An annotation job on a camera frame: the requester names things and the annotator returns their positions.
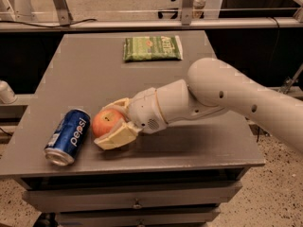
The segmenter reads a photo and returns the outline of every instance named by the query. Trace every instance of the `concrete floor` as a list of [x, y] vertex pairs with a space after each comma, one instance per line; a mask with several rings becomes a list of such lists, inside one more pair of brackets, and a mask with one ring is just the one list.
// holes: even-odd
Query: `concrete floor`
[[[74, 19], [97, 18], [100, 21], [154, 20], [157, 10], [178, 7], [170, 0], [67, 0]], [[51, 0], [32, 0], [40, 21], [56, 21]], [[0, 145], [0, 155], [5, 152]], [[262, 135], [258, 147], [266, 166], [251, 169], [242, 178], [243, 189], [229, 203], [221, 205], [222, 213], [209, 227], [303, 226], [303, 155], [281, 144], [275, 137]], [[0, 181], [1, 224], [31, 227], [40, 215], [22, 201], [24, 189], [14, 180]]]

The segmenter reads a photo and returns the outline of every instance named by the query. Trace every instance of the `robotic hand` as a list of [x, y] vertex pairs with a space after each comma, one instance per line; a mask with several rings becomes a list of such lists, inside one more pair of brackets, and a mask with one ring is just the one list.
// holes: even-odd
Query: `robotic hand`
[[181, 79], [150, 88], [104, 107], [124, 115], [95, 140], [103, 149], [118, 148], [140, 132], [164, 130], [178, 120], [195, 120], [235, 111], [253, 120], [286, 145], [303, 152], [303, 102], [263, 87], [231, 65], [204, 58]]

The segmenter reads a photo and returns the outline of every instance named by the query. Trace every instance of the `green snack packet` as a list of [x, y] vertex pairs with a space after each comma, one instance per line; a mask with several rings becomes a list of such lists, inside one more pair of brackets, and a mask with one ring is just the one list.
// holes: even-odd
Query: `green snack packet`
[[126, 38], [124, 61], [182, 60], [179, 36], [146, 36]]

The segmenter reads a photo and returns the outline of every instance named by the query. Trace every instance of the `white bottle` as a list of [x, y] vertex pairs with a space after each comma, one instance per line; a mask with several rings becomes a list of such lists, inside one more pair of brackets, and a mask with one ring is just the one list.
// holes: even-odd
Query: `white bottle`
[[12, 91], [8, 83], [3, 80], [0, 80], [0, 100], [6, 104], [17, 100], [17, 95]]

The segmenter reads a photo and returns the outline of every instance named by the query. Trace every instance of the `drawer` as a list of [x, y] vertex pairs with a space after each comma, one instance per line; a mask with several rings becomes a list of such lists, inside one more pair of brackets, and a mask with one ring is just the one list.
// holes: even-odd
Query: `drawer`
[[159, 206], [228, 202], [241, 189], [240, 182], [172, 183], [85, 189], [27, 191], [23, 199], [37, 210], [49, 212], [141, 209]]
[[59, 214], [56, 220], [61, 226], [68, 227], [118, 227], [118, 226], [157, 226], [168, 225], [175, 227], [184, 223], [201, 226], [212, 221], [220, 214], [218, 208], [212, 207], [171, 207], [149, 210], [97, 211], [93, 213]]

